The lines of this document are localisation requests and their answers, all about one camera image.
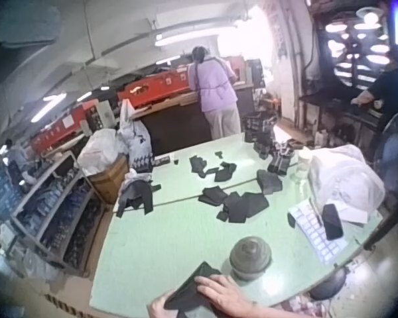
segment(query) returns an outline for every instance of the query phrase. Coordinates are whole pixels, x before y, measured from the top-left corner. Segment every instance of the cardboard box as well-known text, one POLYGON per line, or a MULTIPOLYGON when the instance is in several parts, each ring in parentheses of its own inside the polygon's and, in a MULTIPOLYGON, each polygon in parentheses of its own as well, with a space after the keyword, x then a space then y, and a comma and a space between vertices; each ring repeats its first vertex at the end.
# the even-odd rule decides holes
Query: cardboard box
POLYGON ((119 188, 128 171, 127 158, 121 155, 108 169, 88 178, 106 203, 115 204, 119 188))

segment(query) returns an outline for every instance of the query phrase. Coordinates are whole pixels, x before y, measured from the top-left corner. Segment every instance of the worker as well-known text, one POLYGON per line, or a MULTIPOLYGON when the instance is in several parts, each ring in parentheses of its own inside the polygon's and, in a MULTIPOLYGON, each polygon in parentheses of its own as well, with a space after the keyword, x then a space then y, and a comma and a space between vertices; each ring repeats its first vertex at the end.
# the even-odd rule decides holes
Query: worker
MULTIPOLYGON (((240 291, 233 278, 223 275, 212 275, 209 278, 196 277, 198 292, 225 313, 228 317, 239 318, 310 318, 309 316, 289 313, 280 309, 262 307, 249 301, 240 291)), ((165 301, 174 291, 170 291, 154 300, 147 306, 150 318, 176 318, 178 310, 164 309, 165 301)))
POLYGON ((203 46, 192 51, 194 63, 188 69, 188 83, 198 92, 202 112, 210 124, 212 139, 239 134, 240 117, 233 84, 237 76, 230 65, 209 55, 203 46))
POLYGON ((376 79, 371 87, 363 91, 351 103, 363 105, 373 100, 383 100, 382 117, 377 124, 376 132, 370 142, 369 159, 373 160, 381 136, 390 120, 398 113, 398 45, 393 45, 386 54, 389 64, 385 71, 376 79))
POLYGON ((37 180, 29 175, 33 165, 28 161, 25 151, 21 147, 13 145, 13 141, 11 139, 7 139, 5 145, 7 147, 6 157, 9 161, 9 164, 14 161, 18 166, 24 180, 28 184, 34 185, 37 180))

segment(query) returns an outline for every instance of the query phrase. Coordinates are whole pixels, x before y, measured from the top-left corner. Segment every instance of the hand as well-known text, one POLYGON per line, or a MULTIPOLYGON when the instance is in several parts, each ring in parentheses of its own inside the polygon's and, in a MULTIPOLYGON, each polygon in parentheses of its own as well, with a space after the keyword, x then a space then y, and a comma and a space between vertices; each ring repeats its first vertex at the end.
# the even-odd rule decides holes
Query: hand
POLYGON ((206 296, 215 307, 236 318, 250 317, 255 305, 245 299, 233 278, 212 275, 210 278, 196 277, 198 292, 206 296))
POLYGON ((164 293, 162 296, 156 298, 147 306, 147 312, 149 313, 149 318, 176 318, 178 315, 178 310, 166 310, 164 309, 164 304, 166 300, 175 292, 175 290, 170 290, 164 293))

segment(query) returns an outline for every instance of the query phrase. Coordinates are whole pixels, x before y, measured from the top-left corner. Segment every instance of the factory floor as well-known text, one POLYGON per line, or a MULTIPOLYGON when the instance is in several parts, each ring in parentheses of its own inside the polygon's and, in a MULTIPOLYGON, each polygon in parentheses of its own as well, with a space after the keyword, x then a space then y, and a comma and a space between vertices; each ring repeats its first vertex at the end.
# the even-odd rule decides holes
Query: factory floor
MULTIPOLYGON (((289 127, 283 128, 291 133, 289 127)), ((291 135, 299 139, 297 133, 292 132, 291 135)), ((94 273, 111 217, 110 212, 106 213, 99 226, 88 261, 88 277, 62 275, 51 284, 40 280, 20 279, 0 258, 1 298, 8 304, 23 306, 24 318, 115 317, 96 311, 88 305, 94 273), (73 315, 65 312, 72 311, 69 307, 76 310, 73 315)), ((341 292, 331 301, 324 302, 330 312, 328 317, 383 317, 398 301, 398 226, 376 245, 375 250, 362 252, 348 268, 350 273, 341 292)))

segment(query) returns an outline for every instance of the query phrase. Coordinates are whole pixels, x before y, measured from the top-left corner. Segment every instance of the plastic bag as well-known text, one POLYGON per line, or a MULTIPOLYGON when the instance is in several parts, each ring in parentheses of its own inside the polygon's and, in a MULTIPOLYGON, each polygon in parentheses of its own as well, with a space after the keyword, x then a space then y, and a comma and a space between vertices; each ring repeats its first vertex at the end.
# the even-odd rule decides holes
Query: plastic bag
POLYGON ((385 198, 385 187, 365 163, 361 151, 346 145, 312 151, 308 180, 319 212, 327 201, 341 201, 373 213, 385 198))
POLYGON ((77 161, 85 175, 90 176, 106 170, 121 153, 128 153, 122 138, 113 129, 101 129, 90 137, 77 161))
POLYGON ((141 121, 134 121, 135 110, 128 99, 122 101, 118 135, 121 136, 129 153, 129 165, 136 160, 151 157, 151 136, 141 121))
POLYGON ((29 278, 53 281, 59 275, 59 270, 47 264, 31 250, 27 250, 23 264, 29 278))

